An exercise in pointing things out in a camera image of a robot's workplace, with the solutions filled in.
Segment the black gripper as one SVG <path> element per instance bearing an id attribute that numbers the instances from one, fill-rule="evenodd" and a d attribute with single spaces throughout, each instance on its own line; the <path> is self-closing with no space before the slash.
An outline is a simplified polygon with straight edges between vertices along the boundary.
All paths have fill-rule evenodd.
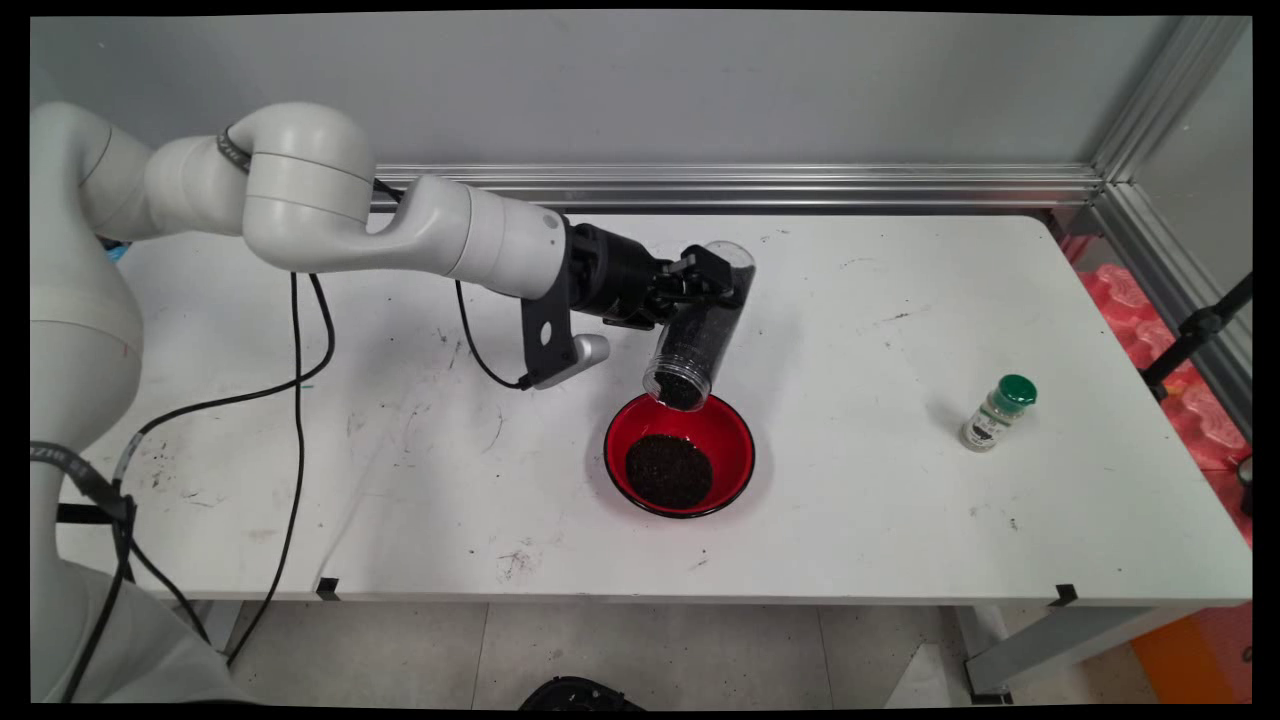
<path id="1" fill-rule="evenodd" d="M 567 240 L 570 309 L 608 325 L 652 331 L 669 320 L 669 302 L 717 304 L 733 297 L 733 268 L 701 245 L 686 247 L 667 264 L 637 241 L 588 223 L 570 225 Z"/>

